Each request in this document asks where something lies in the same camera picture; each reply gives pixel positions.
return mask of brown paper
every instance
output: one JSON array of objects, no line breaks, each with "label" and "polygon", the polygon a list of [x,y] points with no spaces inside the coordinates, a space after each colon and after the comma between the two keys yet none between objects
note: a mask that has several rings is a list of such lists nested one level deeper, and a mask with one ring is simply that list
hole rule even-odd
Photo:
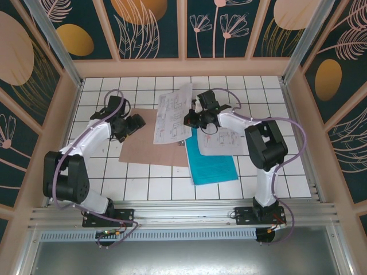
[{"label": "brown paper", "polygon": [[157,110],[131,110],[131,115],[136,113],[143,117],[146,125],[124,141],[119,161],[188,167],[188,157],[185,146],[179,146],[178,143],[160,145],[153,144]]}]

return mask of white tiled table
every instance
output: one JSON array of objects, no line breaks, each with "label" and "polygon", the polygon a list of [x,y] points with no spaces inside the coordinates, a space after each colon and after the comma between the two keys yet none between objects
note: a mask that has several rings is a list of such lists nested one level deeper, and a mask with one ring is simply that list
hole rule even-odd
[{"label": "white tiled table", "polygon": [[[87,126],[89,117],[103,106],[106,93],[120,89],[132,107],[153,109],[159,95],[193,83],[193,96],[209,88],[230,89],[243,104],[239,113],[253,117],[288,117],[286,104],[275,76],[199,76],[199,77],[113,77],[87,78],[78,103],[69,141]],[[220,104],[237,104],[232,96],[215,91]],[[289,156],[298,152],[292,127],[279,123],[288,145]],[[115,201],[242,199],[252,198],[256,188],[256,168],[248,152],[233,156],[239,180],[193,186],[188,168],[118,161],[122,145],[106,140],[87,163],[91,189]],[[310,190],[300,159],[279,172],[278,195],[281,198],[307,198]]]}]

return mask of flower illustration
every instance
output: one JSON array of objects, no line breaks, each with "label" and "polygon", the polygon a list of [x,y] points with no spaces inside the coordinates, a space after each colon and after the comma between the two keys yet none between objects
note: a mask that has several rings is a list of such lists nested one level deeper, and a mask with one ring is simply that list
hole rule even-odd
[{"label": "flower illustration", "polygon": [[216,29],[217,29],[217,18],[218,10],[220,7],[225,6],[239,6],[251,3],[252,0],[214,0],[216,7],[216,13],[214,16],[214,31],[213,31],[213,58],[216,58]]},{"label": "flower illustration", "polygon": [[191,15],[190,22],[195,32],[197,52],[199,54],[199,58],[201,58],[197,34],[199,32],[205,32],[207,30],[211,30],[213,26],[212,24],[209,24],[210,20],[208,18],[208,15],[198,15],[197,18],[196,18],[196,15]]},{"label": "flower illustration", "polygon": [[249,29],[246,27],[247,21],[245,18],[246,15],[233,15],[228,21],[228,14],[221,15],[220,26],[222,28],[224,37],[223,57],[225,57],[225,46],[227,44],[227,39],[246,36],[248,34]]},{"label": "flower illustration", "polygon": [[245,5],[251,2],[252,0],[214,0],[217,7]]},{"label": "flower illustration", "polygon": [[17,120],[14,117],[9,116],[7,122],[5,115],[0,115],[0,148],[9,149],[11,147],[16,124]]},{"label": "flower illustration", "polygon": [[[11,149],[19,154],[21,154],[22,156],[25,156],[27,158],[30,159],[30,156],[27,156],[26,154],[23,154],[22,152],[19,152],[18,150],[14,149],[11,146],[11,140],[13,138],[14,135],[14,131],[15,131],[15,125],[17,124],[17,120],[15,119],[15,117],[9,116],[8,121],[6,121],[5,115],[4,114],[0,114],[0,148],[3,149]],[[14,163],[8,162],[4,159],[0,159],[0,162],[3,164],[6,164],[10,167],[16,168],[20,171],[27,171],[27,169],[20,167]],[[0,186],[1,188],[7,188],[7,189],[19,189],[18,187],[11,187],[11,186]]]}]

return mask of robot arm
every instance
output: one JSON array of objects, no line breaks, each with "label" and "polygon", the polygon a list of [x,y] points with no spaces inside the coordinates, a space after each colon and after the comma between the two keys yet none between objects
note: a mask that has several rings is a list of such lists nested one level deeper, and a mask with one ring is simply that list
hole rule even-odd
[{"label": "robot arm", "polygon": [[44,184],[43,193],[46,197],[52,197],[52,182],[56,166],[66,152],[71,148],[60,171],[58,172],[56,197],[60,201],[70,201],[83,206],[85,209],[114,218],[114,204],[111,199],[89,189],[89,179],[86,163],[95,148],[98,148],[104,140],[116,137],[123,142],[128,135],[133,134],[145,125],[139,115],[125,115],[126,100],[121,109],[113,117],[100,123],[92,130],[92,125],[113,113],[121,103],[121,97],[111,96],[108,106],[91,116],[86,129],[75,139],[81,142],[71,142],[59,152],[48,152],[44,159]]},{"label": "robot arm", "polygon": [[272,177],[278,164],[284,162],[288,154],[287,145],[275,120],[252,121],[236,115],[232,107],[220,106],[213,91],[209,90],[197,96],[191,109],[185,116],[185,125],[192,128],[203,128],[209,123],[216,127],[231,129],[241,136],[245,134],[249,155],[257,168],[257,186],[253,199],[253,210],[261,219],[278,207],[272,194]]}]

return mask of purple cable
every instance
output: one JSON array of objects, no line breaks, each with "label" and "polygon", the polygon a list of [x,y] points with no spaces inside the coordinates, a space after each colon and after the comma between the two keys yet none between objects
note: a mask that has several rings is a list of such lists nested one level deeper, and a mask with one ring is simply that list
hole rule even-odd
[{"label": "purple cable", "polygon": [[224,88],[213,88],[212,91],[224,91],[224,92],[227,92],[229,93],[230,95],[232,95],[236,100],[237,102],[239,103],[239,106],[238,107],[233,107],[232,109],[233,110],[239,110],[242,108],[242,104],[241,104],[241,101],[240,99],[234,94],[232,93],[230,90],[227,90],[227,89],[224,89]]},{"label": "purple cable", "polygon": [[213,88],[212,90],[220,90],[220,91],[225,91],[225,92],[228,92],[230,95],[232,95],[236,100],[237,102],[239,103],[239,107],[234,107],[233,108],[233,114],[241,119],[244,119],[244,120],[250,120],[250,121],[255,121],[255,122],[262,122],[262,121],[271,121],[271,120],[281,120],[281,121],[286,121],[286,122],[289,122],[295,126],[297,126],[302,135],[303,135],[303,145],[302,145],[302,148],[301,150],[299,150],[298,154],[296,154],[295,156],[291,157],[289,160],[283,162],[282,164],[278,165],[277,168],[274,170],[274,174],[273,174],[273,177],[271,178],[271,192],[272,192],[272,195],[273,197],[279,201],[282,205],[285,206],[286,209],[288,209],[289,213],[291,214],[291,217],[292,217],[292,226],[291,226],[291,231],[288,233],[288,235],[279,240],[279,241],[276,241],[276,242],[271,242],[269,243],[270,245],[274,245],[274,244],[277,244],[277,243],[281,243],[281,242],[284,242],[286,239],[288,239],[293,231],[294,231],[294,225],[295,225],[295,221],[294,221],[294,214],[293,214],[293,211],[291,210],[291,208],[285,203],[283,202],[281,199],[279,199],[276,195],[275,195],[275,178],[276,178],[276,173],[279,171],[279,169],[281,169],[284,165],[286,165],[287,163],[289,162],[292,162],[293,160],[295,160],[296,158],[300,157],[301,154],[303,154],[303,152],[305,151],[306,149],[306,146],[307,146],[307,135],[306,135],[306,132],[304,131],[304,129],[302,128],[302,126],[300,124],[298,124],[297,122],[291,120],[291,119],[286,119],[286,118],[283,118],[283,117],[267,117],[267,118],[264,118],[264,119],[254,119],[254,118],[251,118],[251,117],[246,117],[246,116],[243,116],[243,115],[239,115],[238,113],[235,113],[234,110],[235,109],[241,109],[242,105],[241,105],[241,101],[240,99],[231,91],[227,90],[227,89],[223,89],[223,88]]},{"label": "purple cable", "polygon": [[[105,118],[103,118],[103,119],[101,119],[101,120],[99,120],[99,121],[97,121],[95,124],[93,124],[92,126],[90,126],[85,132],[83,132],[81,135],[80,135],[80,137],[79,138],[77,138],[76,140],[75,140],[75,142],[74,142],[74,144],[73,144],[73,146],[71,146],[67,151],[66,151],[66,153],[61,157],[61,159],[58,161],[58,164],[57,164],[57,166],[56,166],[56,169],[55,169],[55,173],[54,173],[54,175],[53,175],[53,181],[52,181],[52,198],[53,198],[53,201],[54,201],[54,203],[55,203],[55,205],[56,205],[56,207],[58,208],[58,209],[60,209],[60,210],[62,210],[62,209],[65,209],[65,208],[67,208],[67,207],[70,207],[70,206],[72,206],[72,205],[74,205],[75,206],[75,208],[78,208],[78,209],[80,209],[80,210],[82,210],[82,211],[86,211],[86,212],[88,212],[88,213],[91,213],[92,215],[94,215],[94,216],[96,216],[96,217],[99,217],[99,218],[101,218],[101,219],[105,219],[105,220],[107,220],[107,221],[111,221],[111,222],[119,222],[119,223],[133,223],[133,224],[135,224],[135,227],[132,229],[132,230],[130,230],[130,232],[129,233],[127,233],[121,240],[119,240],[119,241],[117,241],[117,242],[114,242],[112,245],[110,245],[110,247],[113,247],[113,246],[115,246],[115,245],[117,245],[117,244],[119,244],[119,243],[121,243],[121,242],[123,242],[126,238],[128,238],[129,236],[130,236],[130,234],[132,233],[132,232],[134,232],[135,230],[136,230],[136,228],[139,226],[139,223],[137,223],[137,222],[134,222],[134,221],[128,221],[128,220],[121,220],[121,219],[112,219],[112,218],[109,218],[109,217],[105,217],[105,216],[102,216],[102,215],[100,215],[100,214],[98,214],[98,213],[95,213],[95,212],[93,212],[93,211],[89,211],[88,209],[85,209],[84,207],[82,207],[82,206],[79,206],[79,205],[77,205],[77,204],[75,204],[75,203],[70,203],[70,204],[68,204],[68,205],[66,205],[66,206],[63,206],[63,207],[61,207],[60,205],[59,205],[59,203],[58,203],[58,201],[57,201],[57,197],[56,197],[56,184],[57,184],[57,177],[58,177],[58,174],[59,174],[59,172],[60,172],[60,169],[61,169],[61,166],[63,165],[63,162],[65,161],[65,159],[67,158],[67,156],[70,154],[70,152],[71,151],[73,151],[74,150],[74,147],[75,146],[77,146],[81,141],[82,141],[82,139],[91,131],[91,130],[93,130],[95,127],[97,127],[98,125],[100,125],[100,124],[102,124],[102,123],[104,123],[106,120],[108,120],[108,119],[110,119],[111,117],[113,117],[119,110],[120,110],[120,108],[122,107],[122,105],[123,105],[123,102],[124,102],[124,95],[123,95],[123,93],[120,91],[120,90],[118,90],[118,89],[113,89],[113,90],[110,90],[106,95],[105,95],[105,97],[104,97],[104,105],[106,105],[106,98],[107,98],[107,96],[110,94],[110,93],[112,93],[112,92],[118,92],[120,95],[121,95],[121,102],[120,102],[120,104],[119,104],[119,106],[117,107],[117,109],[116,110],[114,110],[110,115],[108,115],[108,116],[106,116]],[[102,248],[102,247],[104,247],[104,246],[102,246],[101,244],[100,244],[100,238],[98,238],[98,240],[97,240],[97,243],[98,243],[98,245],[99,245],[99,247],[100,248]]]}]

